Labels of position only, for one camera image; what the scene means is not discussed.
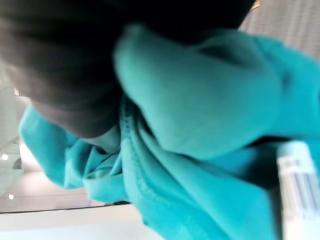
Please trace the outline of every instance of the white surface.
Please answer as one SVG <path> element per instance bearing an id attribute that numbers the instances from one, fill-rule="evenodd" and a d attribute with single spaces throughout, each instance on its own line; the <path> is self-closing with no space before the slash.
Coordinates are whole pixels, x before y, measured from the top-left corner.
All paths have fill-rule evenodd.
<path id="1" fill-rule="evenodd" d="M 0 215 L 2 240 L 161 240 L 132 205 Z"/>
<path id="2" fill-rule="evenodd" d="M 62 189 L 43 172 L 27 172 L 0 197 L 0 212 L 31 212 L 57 209 L 102 206 L 103 203 L 88 199 L 84 188 Z"/>

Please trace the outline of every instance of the barcode label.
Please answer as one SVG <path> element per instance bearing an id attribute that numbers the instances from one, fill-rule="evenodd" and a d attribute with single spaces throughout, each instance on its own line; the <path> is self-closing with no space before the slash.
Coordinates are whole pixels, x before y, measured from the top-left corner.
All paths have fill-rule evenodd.
<path id="1" fill-rule="evenodd" d="M 292 173 L 280 178 L 284 210 L 320 211 L 320 193 L 316 175 Z"/>
<path id="2" fill-rule="evenodd" d="M 315 168 L 294 157 L 279 161 L 280 190 L 285 218 L 320 216 L 320 186 Z"/>

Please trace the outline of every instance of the light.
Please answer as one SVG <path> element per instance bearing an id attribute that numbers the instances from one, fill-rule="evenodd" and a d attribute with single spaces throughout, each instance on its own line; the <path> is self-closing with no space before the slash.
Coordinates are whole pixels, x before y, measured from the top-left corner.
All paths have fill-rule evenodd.
<path id="1" fill-rule="evenodd" d="M 2 154 L 1 159 L 7 161 L 9 159 L 9 156 L 7 154 Z"/>

